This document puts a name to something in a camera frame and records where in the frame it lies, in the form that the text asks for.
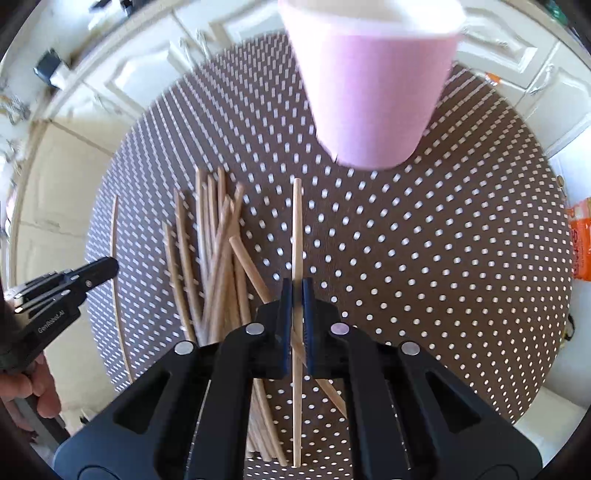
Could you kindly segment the left hand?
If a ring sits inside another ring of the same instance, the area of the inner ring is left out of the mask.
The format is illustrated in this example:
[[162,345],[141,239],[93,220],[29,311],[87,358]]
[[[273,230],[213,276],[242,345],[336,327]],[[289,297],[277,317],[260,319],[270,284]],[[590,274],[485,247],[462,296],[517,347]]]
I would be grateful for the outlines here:
[[16,399],[35,396],[37,412],[43,418],[55,418],[62,409],[55,380],[44,354],[40,354],[25,373],[2,374],[0,395],[15,425],[26,432],[32,432],[33,428],[17,408]]

